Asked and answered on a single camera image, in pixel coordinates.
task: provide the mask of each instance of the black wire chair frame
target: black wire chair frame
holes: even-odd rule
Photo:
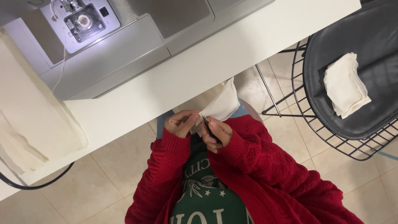
[[[279,117],[282,117],[282,116],[302,117],[302,118],[304,118],[306,123],[309,125],[309,127],[312,129],[312,131],[314,131],[315,134],[317,134],[317,136],[320,137],[324,142],[326,142],[330,147],[338,150],[339,152],[341,152],[355,160],[365,161],[367,159],[370,159],[376,153],[379,153],[381,155],[387,156],[391,159],[398,161],[398,157],[395,157],[393,155],[390,155],[390,154],[387,154],[384,152],[380,152],[386,145],[388,145],[391,141],[393,141],[395,138],[398,137],[398,118],[395,118],[392,122],[390,122],[389,124],[387,124],[386,126],[381,128],[375,134],[373,134],[367,138],[361,139],[361,140],[349,140],[349,139],[342,138],[342,137],[338,136],[337,134],[335,134],[334,132],[332,132],[330,129],[328,129],[328,127],[325,126],[320,119],[318,119],[318,116],[312,110],[310,101],[306,100],[307,99],[307,90],[304,85],[305,80],[304,80],[304,75],[303,75],[304,74],[304,59],[305,59],[305,54],[306,54],[306,47],[307,47],[307,43],[300,45],[300,42],[298,42],[296,48],[286,49],[286,50],[279,52],[279,53],[294,52],[294,57],[293,57],[293,63],[292,63],[292,78],[291,78],[293,92],[286,95],[284,98],[282,98],[278,102],[275,102],[274,98],[272,97],[271,91],[269,90],[267,83],[265,82],[265,79],[264,79],[258,65],[256,64],[256,69],[257,69],[260,77],[262,78],[262,81],[263,81],[263,83],[267,89],[267,92],[268,92],[269,96],[271,97],[271,100],[273,103],[273,106],[269,107],[268,109],[263,111],[261,114],[267,115],[267,116],[279,116]],[[302,54],[302,59],[297,60],[297,53],[299,51],[304,51],[304,52]],[[303,63],[303,67],[302,67],[303,71],[300,74],[295,75],[295,65],[299,62]],[[303,84],[296,88],[295,80],[297,80],[299,77],[302,77]],[[298,95],[296,93],[299,90],[301,90],[302,88],[304,88],[305,96],[302,99],[298,99]],[[281,114],[277,105],[279,105],[280,103],[282,103],[284,100],[286,100],[287,98],[289,98],[292,95],[294,95],[296,104],[297,104],[298,109],[300,110],[301,114],[294,114],[294,115],[293,114]],[[307,106],[308,108],[302,108],[303,103],[300,104],[301,102],[305,102],[305,103],[308,102],[308,104],[305,104],[305,105],[308,105]],[[269,114],[268,112],[273,108],[276,109],[277,113]],[[314,121],[318,121],[317,124],[320,124],[321,127],[315,128],[311,124]],[[321,130],[325,130],[325,129],[327,130],[326,132],[329,134],[320,133]]]

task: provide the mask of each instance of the red knit sweater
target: red knit sweater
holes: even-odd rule
[[[255,224],[363,223],[342,205],[343,193],[317,171],[308,171],[272,143],[264,125],[250,115],[225,121],[233,129],[218,154],[208,151],[217,177],[245,203]],[[167,224],[181,197],[182,166],[190,136],[163,130],[151,144],[148,169],[134,193],[126,224]]]

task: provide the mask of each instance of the white table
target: white table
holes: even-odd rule
[[[276,0],[99,99],[66,101],[88,148],[24,181],[40,180],[360,7],[359,0]],[[0,171],[17,182],[1,163]],[[17,191],[0,182],[0,200]]]

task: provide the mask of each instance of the person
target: person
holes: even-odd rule
[[[126,224],[363,223],[343,193],[272,142],[241,103],[224,122],[212,117],[212,138],[190,129],[198,110],[158,117],[157,139],[129,207]]]

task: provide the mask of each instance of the person's right hand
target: person's right hand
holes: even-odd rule
[[[182,110],[164,121],[164,128],[177,137],[185,138],[199,120],[199,110]]]
[[[204,124],[204,122],[201,122],[199,124],[200,129],[202,131],[202,139],[203,139],[203,142],[206,143],[208,150],[210,150],[213,153],[218,153],[218,151],[221,148],[228,145],[228,143],[231,141],[233,130],[228,124],[223,123],[222,121],[219,121],[215,118],[212,118],[209,116],[209,117],[207,117],[207,119],[209,120],[209,128],[210,128],[211,132],[217,138],[219,138],[219,140],[222,142],[222,144],[217,143],[215,138],[212,138],[209,135],[209,132],[207,131],[207,128],[206,128],[206,125]]]

